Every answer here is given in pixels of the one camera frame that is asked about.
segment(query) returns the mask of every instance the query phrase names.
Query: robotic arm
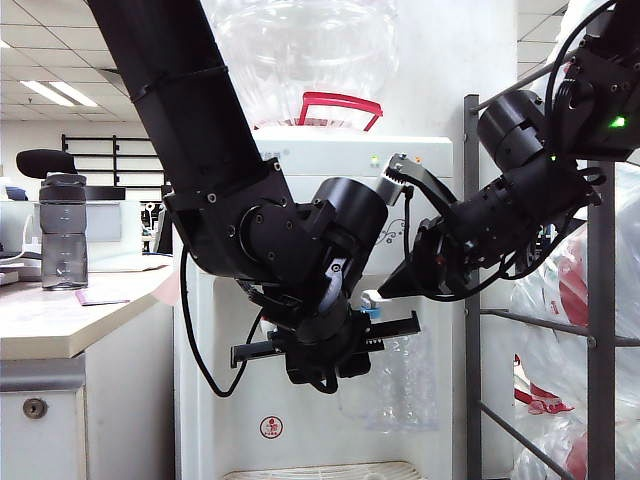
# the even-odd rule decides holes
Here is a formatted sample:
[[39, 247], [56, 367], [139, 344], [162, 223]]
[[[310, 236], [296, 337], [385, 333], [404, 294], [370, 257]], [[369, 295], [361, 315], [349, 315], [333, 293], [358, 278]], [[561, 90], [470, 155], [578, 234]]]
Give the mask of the robotic arm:
[[[188, 251], [206, 272], [237, 279], [278, 327], [267, 342], [234, 347], [232, 364], [284, 354], [294, 383], [325, 393], [336, 391], [336, 377], [368, 372], [368, 354], [384, 348], [383, 338], [419, 331], [415, 314], [371, 324], [348, 303], [386, 201], [415, 185], [440, 216], [423, 221], [382, 295], [460, 299], [484, 286], [469, 285], [470, 271], [500, 263], [496, 278], [504, 277], [516, 261], [526, 271], [541, 225], [597, 201], [591, 185], [601, 179], [579, 171], [576, 158], [624, 160], [638, 146], [640, 6], [627, 0], [576, 54], [552, 122], [530, 92], [490, 106], [479, 134], [504, 173], [471, 200], [458, 202], [428, 171], [396, 156], [377, 191], [333, 178], [296, 204], [279, 163], [260, 158], [198, 0], [88, 3], [171, 180], [174, 193], [164, 200], [185, 244], [183, 270]], [[606, 129], [623, 114], [628, 130]], [[552, 131], [562, 133], [559, 148], [545, 143]]]

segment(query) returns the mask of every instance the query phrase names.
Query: black robotic arm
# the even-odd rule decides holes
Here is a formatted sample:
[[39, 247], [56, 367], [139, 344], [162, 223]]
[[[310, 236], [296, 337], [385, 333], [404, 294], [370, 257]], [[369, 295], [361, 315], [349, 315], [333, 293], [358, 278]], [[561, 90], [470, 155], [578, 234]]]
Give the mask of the black robotic arm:
[[258, 153], [198, 0], [88, 3], [173, 186], [164, 201], [185, 247], [278, 327], [234, 347], [232, 365], [284, 354], [294, 383], [332, 393], [336, 376], [369, 371], [382, 338], [419, 331], [415, 316], [371, 325], [351, 309], [387, 206], [348, 178], [294, 203], [278, 161]]

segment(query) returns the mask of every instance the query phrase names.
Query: red handle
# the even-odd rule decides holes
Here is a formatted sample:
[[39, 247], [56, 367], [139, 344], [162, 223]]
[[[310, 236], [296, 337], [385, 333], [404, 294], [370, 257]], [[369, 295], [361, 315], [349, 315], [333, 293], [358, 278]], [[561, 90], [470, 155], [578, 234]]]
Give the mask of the red handle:
[[310, 105], [325, 105], [329, 107], [353, 108], [362, 110], [373, 115], [373, 118], [364, 127], [364, 131], [368, 132], [378, 118], [382, 116], [382, 107], [379, 103], [365, 100], [364, 98], [352, 97], [351, 95], [342, 95], [341, 93], [328, 92], [305, 92], [302, 95], [302, 109], [300, 110], [300, 118], [298, 125], [304, 125], [307, 119], [307, 111]]

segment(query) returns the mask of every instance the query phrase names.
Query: ceiling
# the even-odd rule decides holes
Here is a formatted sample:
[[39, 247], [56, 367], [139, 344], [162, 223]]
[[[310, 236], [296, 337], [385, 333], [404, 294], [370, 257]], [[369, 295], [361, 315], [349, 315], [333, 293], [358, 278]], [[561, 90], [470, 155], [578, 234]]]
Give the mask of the ceiling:
[[[138, 121], [121, 83], [100, 69], [115, 68], [83, 0], [0, 0], [3, 120]], [[567, 0], [518, 0], [518, 75], [544, 65], [560, 31]], [[20, 80], [64, 81], [98, 107], [63, 107]]]
[[518, 77], [542, 68], [555, 45], [567, 0], [518, 0]]

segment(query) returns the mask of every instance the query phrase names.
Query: green indicator light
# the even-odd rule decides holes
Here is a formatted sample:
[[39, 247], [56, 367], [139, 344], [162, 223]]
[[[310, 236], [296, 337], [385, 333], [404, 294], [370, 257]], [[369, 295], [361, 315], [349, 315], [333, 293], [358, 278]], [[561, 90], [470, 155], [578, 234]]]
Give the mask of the green indicator light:
[[609, 124], [609, 128], [624, 128], [627, 126], [627, 119], [621, 115], [618, 115], [613, 119], [613, 122]]

